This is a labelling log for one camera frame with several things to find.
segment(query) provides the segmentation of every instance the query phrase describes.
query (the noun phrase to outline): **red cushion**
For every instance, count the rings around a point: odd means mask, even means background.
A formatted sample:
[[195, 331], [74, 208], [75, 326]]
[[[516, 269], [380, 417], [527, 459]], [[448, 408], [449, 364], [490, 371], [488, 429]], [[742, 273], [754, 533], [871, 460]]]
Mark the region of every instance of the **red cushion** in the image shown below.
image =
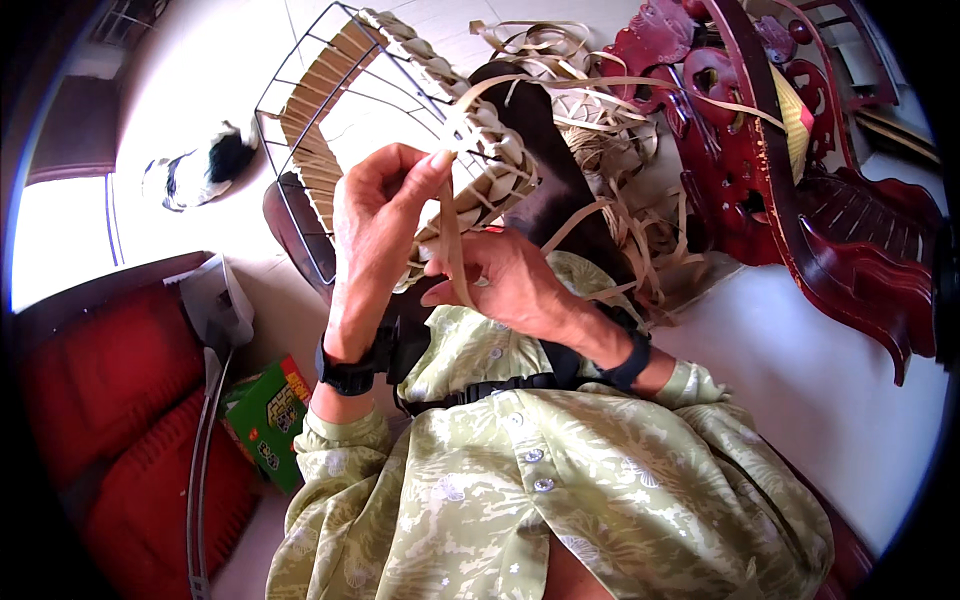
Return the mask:
[[176, 287], [148, 285], [91, 310], [21, 364], [41, 456], [63, 489], [111, 459], [203, 380]]
[[[163, 417], [111, 468], [84, 526], [94, 561], [125, 598], [190, 598], [186, 490], [203, 388]], [[255, 472], [218, 422], [207, 467], [204, 537], [213, 574], [254, 507]]]

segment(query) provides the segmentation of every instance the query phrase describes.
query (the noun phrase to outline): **white floor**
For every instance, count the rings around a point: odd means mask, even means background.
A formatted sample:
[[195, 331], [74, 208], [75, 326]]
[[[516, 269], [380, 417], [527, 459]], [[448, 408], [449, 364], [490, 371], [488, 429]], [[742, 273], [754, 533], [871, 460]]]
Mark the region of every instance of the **white floor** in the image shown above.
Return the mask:
[[[128, 263], [200, 248], [225, 252], [257, 313], [254, 341], [241, 357], [244, 364], [255, 368], [289, 352], [311, 379], [326, 307], [300, 279], [263, 220], [263, 192], [273, 178], [266, 161], [260, 159], [221, 201], [182, 215], [145, 205], [139, 183], [151, 158], [189, 149], [190, 140], [211, 122], [248, 123], [277, 66], [326, 4], [171, 3], [140, 49], [124, 90], [115, 178]], [[594, 31], [593, 47], [599, 47], [612, 41], [639, 2], [610, 0], [602, 7], [573, 0], [396, 4], [374, 0], [372, 7], [393, 9], [440, 54], [470, 70], [490, 52], [479, 37], [468, 34], [470, 20], [583, 21]], [[301, 59], [309, 64], [313, 57], [297, 57]], [[882, 158], [874, 165], [865, 167], [868, 177], [916, 180], [943, 199], [935, 176]], [[875, 552], [886, 547], [916, 493], [939, 430], [947, 384], [939, 366], [914, 357], [906, 384], [895, 387], [886, 351], [817, 311], [782, 267], [745, 270], [686, 310], [678, 327], [657, 329], [654, 339], [730, 382], [737, 401], [753, 411], [760, 432]], [[380, 400], [392, 404], [386, 395]], [[284, 508], [281, 497], [264, 501], [222, 571], [215, 597], [262, 598], [269, 558], [282, 537]]]

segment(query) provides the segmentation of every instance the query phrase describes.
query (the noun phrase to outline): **fingernail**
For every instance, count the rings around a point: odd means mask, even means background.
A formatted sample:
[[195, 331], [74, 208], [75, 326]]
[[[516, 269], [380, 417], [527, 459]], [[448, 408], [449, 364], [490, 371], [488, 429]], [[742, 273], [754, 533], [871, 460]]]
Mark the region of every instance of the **fingernail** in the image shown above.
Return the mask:
[[453, 159], [457, 157], [457, 153], [452, 150], [438, 150], [430, 157], [430, 168], [440, 171], [445, 169], [453, 164]]

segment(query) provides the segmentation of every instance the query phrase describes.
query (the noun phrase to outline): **person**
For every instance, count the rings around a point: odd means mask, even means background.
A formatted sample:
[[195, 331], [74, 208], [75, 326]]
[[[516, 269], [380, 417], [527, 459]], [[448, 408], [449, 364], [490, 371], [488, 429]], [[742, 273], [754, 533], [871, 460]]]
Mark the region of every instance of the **person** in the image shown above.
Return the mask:
[[[524, 110], [549, 111], [525, 85], [509, 109], [496, 103], [518, 129], [536, 127]], [[557, 199], [583, 193], [548, 127], [521, 131], [545, 191], [518, 205], [526, 212], [508, 211], [502, 232], [462, 238], [477, 311], [449, 281], [432, 279], [420, 296], [432, 309], [429, 346], [396, 386], [412, 406], [551, 372], [550, 343], [575, 351], [584, 377], [634, 355], [637, 336], [583, 298], [615, 282], [583, 254], [607, 258], [596, 248], [544, 257], [536, 243], [557, 225], [538, 231], [531, 215], [551, 203], [569, 214], [576, 202]], [[356, 364], [374, 345], [420, 210], [452, 160], [395, 144], [338, 183], [337, 284], [322, 338], [330, 365]], [[426, 266], [449, 271], [439, 257]], [[645, 332], [622, 295], [606, 303]], [[497, 391], [422, 412], [395, 442], [369, 392], [321, 382], [295, 450], [305, 484], [269, 599], [812, 598], [833, 561], [827, 515], [750, 414], [703, 367], [656, 348], [626, 389], [593, 379]]]

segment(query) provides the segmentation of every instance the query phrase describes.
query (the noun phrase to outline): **red wooden chair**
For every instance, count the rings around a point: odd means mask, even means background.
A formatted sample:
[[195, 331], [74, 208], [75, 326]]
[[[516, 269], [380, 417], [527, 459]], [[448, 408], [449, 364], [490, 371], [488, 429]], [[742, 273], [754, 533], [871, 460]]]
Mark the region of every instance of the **red wooden chair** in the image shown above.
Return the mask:
[[[774, 1], [797, 16], [789, 33], [770, 16], [755, 24], [735, 0], [650, 0], [606, 50], [626, 63], [627, 75], [682, 89], [622, 85], [614, 93], [644, 113], [663, 110], [698, 221], [691, 245], [752, 266], [785, 265], [817, 308], [887, 348], [902, 385], [913, 352], [935, 353], [930, 269], [943, 218], [922, 187], [868, 181], [856, 171], [816, 27], [793, 5]], [[826, 75], [793, 60], [798, 41], [816, 42]], [[783, 131], [687, 93], [779, 117], [770, 62], [814, 116], [796, 186]], [[624, 75], [612, 60], [600, 71]], [[828, 173], [823, 158], [838, 148], [847, 166]]]

